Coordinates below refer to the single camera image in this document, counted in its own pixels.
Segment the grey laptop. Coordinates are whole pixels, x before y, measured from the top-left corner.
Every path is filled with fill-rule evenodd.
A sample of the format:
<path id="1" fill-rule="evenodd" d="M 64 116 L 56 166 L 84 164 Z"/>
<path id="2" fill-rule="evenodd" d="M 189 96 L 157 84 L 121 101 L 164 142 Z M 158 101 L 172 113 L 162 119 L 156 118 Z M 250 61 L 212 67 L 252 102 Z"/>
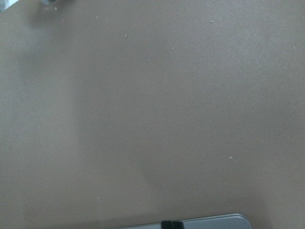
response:
<path id="1" fill-rule="evenodd" d="M 123 229 L 251 229 L 242 214 L 228 214 L 197 219 L 164 220 L 156 224 L 123 227 Z"/>

